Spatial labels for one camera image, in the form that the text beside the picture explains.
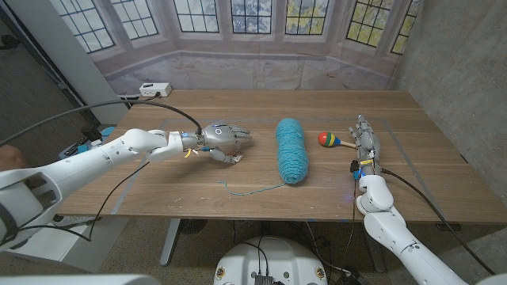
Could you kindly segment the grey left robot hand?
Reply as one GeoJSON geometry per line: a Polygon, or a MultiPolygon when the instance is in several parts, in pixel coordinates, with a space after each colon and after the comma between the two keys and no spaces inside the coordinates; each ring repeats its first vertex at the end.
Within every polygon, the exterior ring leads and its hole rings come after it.
{"type": "Polygon", "coordinates": [[[213,159],[229,164],[236,164],[238,159],[225,154],[221,146],[233,146],[240,139],[252,139],[248,130],[228,123],[212,123],[202,129],[196,138],[197,145],[207,149],[213,159]]]}

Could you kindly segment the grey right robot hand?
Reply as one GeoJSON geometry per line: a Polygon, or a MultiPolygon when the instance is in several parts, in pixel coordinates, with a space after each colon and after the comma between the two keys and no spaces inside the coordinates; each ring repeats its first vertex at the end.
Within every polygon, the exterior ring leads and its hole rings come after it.
{"type": "Polygon", "coordinates": [[[357,118],[356,127],[349,131],[356,144],[357,160],[363,175],[380,175],[380,141],[372,129],[371,124],[362,116],[357,118]]]}

